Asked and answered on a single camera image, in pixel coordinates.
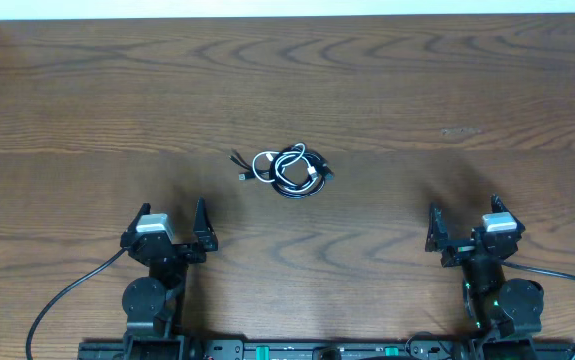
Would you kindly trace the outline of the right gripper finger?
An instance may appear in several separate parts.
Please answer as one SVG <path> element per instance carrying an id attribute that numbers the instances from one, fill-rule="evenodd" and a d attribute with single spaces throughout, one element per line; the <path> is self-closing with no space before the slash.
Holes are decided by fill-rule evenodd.
<path id="1" fill-rule="evenodd" d="M 442 210 L 435 203 L 431 203 L 429 207 L 429 223 L 425 251 L 443 251 L 447 247 L 448 242 L 449 234 L 443 221 Z"/>
<path id="2" fill-rule="evenodd" d="M 491 209 L 493 213 L 508 213 L 512 215 L 506 205 L 502 202 L 501 198 L 497 194 L 493 194 L 490 198 Z"/>

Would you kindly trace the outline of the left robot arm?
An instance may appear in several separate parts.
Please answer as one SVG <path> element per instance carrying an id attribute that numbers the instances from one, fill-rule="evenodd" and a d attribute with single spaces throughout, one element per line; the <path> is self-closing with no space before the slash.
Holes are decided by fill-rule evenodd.
<path id="1" fill-rule="evenodd" d="M 197 201 L 193 236 L 191 242 L 175 243 L 168 215 L 153 214 L 148 203 L 121 235 L 121 249 L 148 268 L 146 277 L 132 281 L 123 292 L 124 359 L 205 357 L 202 341 L 182 330 L 188 267 L 205 262 L 209 252 L 218 250 L 203 198 Z"/>

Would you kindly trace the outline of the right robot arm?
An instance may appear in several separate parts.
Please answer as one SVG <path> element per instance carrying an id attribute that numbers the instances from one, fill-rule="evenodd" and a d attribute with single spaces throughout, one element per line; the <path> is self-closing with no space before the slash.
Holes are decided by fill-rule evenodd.
<path id="1" fill-rule="evenodd" d="M 435 204 L 429 207 L 427 252 L 441 254 L 441 266 L 463 271 L 463 298 L 478 333 L 453 352 L 456 359 L 535 359 L 531 336 L 542 330 L 544 290 L 535 281 L 508 280 L 502 262 L 518 250 L 525 226 L 491 197 L 491 212 L 465 238 L 453 238 Z"/>

